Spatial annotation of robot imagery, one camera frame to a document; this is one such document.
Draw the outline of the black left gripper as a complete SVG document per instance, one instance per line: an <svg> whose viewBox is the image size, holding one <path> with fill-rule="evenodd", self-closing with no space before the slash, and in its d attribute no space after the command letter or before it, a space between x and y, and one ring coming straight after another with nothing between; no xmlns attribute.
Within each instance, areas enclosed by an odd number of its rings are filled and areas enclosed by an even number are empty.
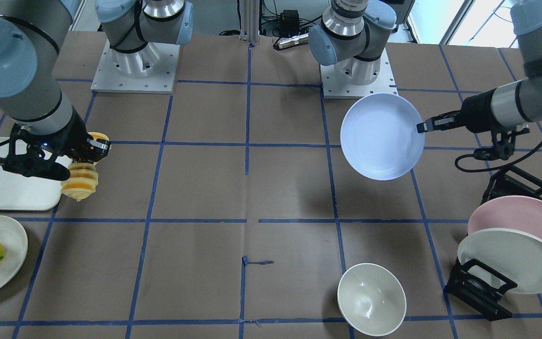
<svg viewBox="0 0 542 339"><path fill-rule="evenodd" d="M491 100L495 90L482 92L466 98L458 110L439 114L434 120L426 120L416 125L417 133L465 127L471 133L490 131L493 125Z"/></svg>

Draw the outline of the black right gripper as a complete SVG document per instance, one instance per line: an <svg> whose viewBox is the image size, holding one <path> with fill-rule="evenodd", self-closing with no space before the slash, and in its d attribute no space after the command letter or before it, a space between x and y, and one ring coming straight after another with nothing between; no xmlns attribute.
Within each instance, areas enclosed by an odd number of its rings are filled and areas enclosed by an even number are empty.
<svg viewBox="0 0 542 339"><path fill-rule="evenodd" d="M110 148L111 142L103 135L86 131L78 115L60 131L43 136L15 125L2 168L24 177L64 182L70 178L71 163L99 162L108 156Z"/></svg>

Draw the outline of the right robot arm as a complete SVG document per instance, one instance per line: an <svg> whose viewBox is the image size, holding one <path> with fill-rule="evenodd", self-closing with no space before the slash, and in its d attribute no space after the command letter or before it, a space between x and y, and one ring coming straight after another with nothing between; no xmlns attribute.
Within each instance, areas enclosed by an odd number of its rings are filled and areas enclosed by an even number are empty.
<svg viewBox="0 0 542 339"><path fill-rule="evenodd" d="M52 71L73 23L78 0L0 0L0 109L14 122L0 142L0 167L25 177L65 181L67 156L95 164L111 144L94 137ZM187 0L97 0L114 64L125 77L153 74L155 43L185 45L193 31Z"/></svg>

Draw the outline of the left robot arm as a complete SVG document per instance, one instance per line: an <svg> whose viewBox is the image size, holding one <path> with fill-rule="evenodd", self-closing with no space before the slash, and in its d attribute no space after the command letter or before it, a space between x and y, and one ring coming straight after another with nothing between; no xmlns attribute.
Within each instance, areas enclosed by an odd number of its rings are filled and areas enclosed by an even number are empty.
<svg viewBox="0 0 542 339"><path fill-rule="evenodd" d="M386 45L398 93L416 107L422 118L459 109L461 101L498 85L524 77L519 49L413 43L411 32L400 29ZM328 98L323 84L323 107L330 145L340 144L342 121L357 99ZM516 147L530 149L542 140L542 122L530 124L530 133ZM425 134L429 149L463 149L489 145L488 133L476 137L465 128Z"/></svg>

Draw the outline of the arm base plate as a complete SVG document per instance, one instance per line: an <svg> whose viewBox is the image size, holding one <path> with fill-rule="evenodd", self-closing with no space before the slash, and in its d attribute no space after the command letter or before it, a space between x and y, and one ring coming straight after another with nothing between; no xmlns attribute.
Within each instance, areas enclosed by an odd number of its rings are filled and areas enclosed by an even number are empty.
<svg viewBox="0 0 542 339"><path fill-rule="evenodd" d="M360 99L371 94L398 94L386 49L372 62L349 58L334 65L320 65L319 71L325 98Z"/></svg>
<svg viewBox="0 0 542 339"><path fill-rule="evenodd" d="M107 42L93 76L91 90L118 94L172 94L180 46L148 43L144 49L123 54Z"/></svg>

